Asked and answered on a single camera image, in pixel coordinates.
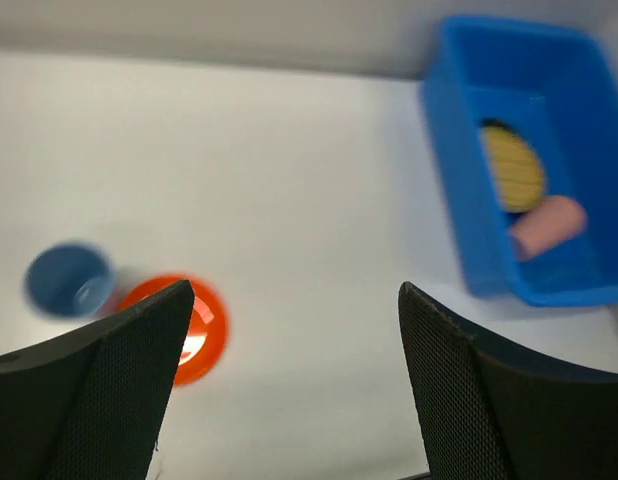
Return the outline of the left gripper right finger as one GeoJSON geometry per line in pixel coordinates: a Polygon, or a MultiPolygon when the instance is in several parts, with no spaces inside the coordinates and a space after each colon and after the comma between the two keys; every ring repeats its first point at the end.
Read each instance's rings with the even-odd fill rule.
{"type": "Polygon", "coordinates": [[[433,479],[618,479],[618,374],[490,331],[410,282],[399,325],[433,479]]]}

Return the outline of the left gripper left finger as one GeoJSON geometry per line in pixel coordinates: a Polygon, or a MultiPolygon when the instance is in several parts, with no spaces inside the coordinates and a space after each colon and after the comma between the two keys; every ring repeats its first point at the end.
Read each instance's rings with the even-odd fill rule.
{"type": "Polygon", "coordinates": [[[0,479],[144,479],[194,303],[180,280],[0,356],[0,479]]]}

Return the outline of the blue plastic cup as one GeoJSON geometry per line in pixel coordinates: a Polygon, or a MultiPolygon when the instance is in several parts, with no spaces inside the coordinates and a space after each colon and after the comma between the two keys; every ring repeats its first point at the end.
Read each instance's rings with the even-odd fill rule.
{"type": "Polygon", "coordinates": [[[108,308],[117,278],[104,252],[83,242],[63,242],[28,265],[23,291],[37,311],[56,318],[93,318],[108,308]]]}

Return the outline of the orange plastic plate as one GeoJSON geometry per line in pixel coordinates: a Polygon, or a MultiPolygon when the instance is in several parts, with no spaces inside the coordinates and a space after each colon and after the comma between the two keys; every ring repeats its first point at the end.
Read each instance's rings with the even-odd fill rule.
{"type": "Polygon", "coordinates": [[[122,311],[179,280],[190,283],[194,304],[174,377],[175,387],[198,381],[222,357],[229,339],[229,316],[221,296],[211,285],[193,275],[171,273],[152,277],[133,287],[117,307],[122,311]]]}

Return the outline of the pink plastic cup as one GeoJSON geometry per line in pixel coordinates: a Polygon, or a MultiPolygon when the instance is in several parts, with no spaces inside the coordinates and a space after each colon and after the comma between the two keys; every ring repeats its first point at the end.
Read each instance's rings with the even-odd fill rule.
{"type": "Polygon", "coordinates": [[[548,196],[509,229],[518,261],[529,261],[581,234],[587,224],[584,208],[574,199],[548,196]]]}

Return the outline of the green-rimmed bamboo tray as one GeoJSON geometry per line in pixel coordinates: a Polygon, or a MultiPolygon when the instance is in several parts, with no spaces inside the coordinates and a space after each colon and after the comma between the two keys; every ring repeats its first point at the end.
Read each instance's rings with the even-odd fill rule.
{"type": "Polygon", "coordinates": [[[499,123],[483,124],[480,139],[502,209],[519,214],[535,208],[546,192],[546,176],[535,151],[499,123]]]}

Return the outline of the black plastic plate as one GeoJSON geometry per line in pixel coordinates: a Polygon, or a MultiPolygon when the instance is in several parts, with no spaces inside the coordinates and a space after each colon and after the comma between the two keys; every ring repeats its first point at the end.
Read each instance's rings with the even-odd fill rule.
{"type": "Polygon", "coordinates": [[[505,131],[512,131],[512,127],[506,122],[497,118],[484,118],[480,122],[480,128],[497,128],[505,131]]]}

